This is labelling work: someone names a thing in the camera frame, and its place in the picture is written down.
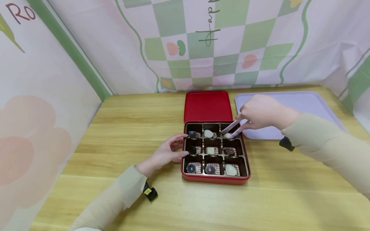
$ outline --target beige sleeve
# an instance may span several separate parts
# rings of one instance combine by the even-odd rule
[[[104,230],[121,211],[129,208],[139,198],[146,181],[147,177],[132,165],[85,208],[69,231],[79,228]]]
[[[370,145],[309,113],[282,130],[294,147],[334,169],[370,199]]]

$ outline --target white chocolate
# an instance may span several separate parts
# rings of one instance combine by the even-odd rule
[[[207,138],[212,138],[213,132],[211,130],[204,130],[204,136]]]
[[[215,154],[215,148],[214,147],[207,147],[207,154],[208,155],[214,155]]]
[[[226,169],[226,174],[229,175],[229,176],[236,176],[237,175],[237,170],[234,166],[230,165],[230,164],[227,164],[225,166],[225,169]]]
[[[231,134],[230,134],[230,133],[226,133],[226,134],[224,135],[224,137],[225,137],[226,139],[231,139]]]

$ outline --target red tin box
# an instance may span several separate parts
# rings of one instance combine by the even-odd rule
[[[196,136],[184,140],[183,150],[190,152],[181,162],[181,173],[185,180],[242,185],[250,178],[242,133],[234,139],[226,139],[221,134],[232,122],[226,91],[194,91],[186,94],[184,133],[192,131]],[[205,130],[210,130],[213,137],[205,137]]]

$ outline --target checkered backdrop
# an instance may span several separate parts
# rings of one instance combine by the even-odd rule
[[[116,94],[321,84],[370,131],[368,0],[49,2]]]

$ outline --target lavender tray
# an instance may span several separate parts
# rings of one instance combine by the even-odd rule
[[[329,108],[326,102],[319,94],[313,91],[285,91],[285,92],[263,92],[263,93],[245,93],[238,94],[235,97],[236,108],[240,114],[240,107],[243,106],[250,98],[256,94],[270,95],[291,108],[300,112],[310,112],[321,118],[327,119],[335,123],[340,129],[347,132],[340,120],[335,116],[333,111]],[[275,127],[267,127],[257,130],[244,130],[244,135],[249,139],[260,140],[281,140],[284,136]]]

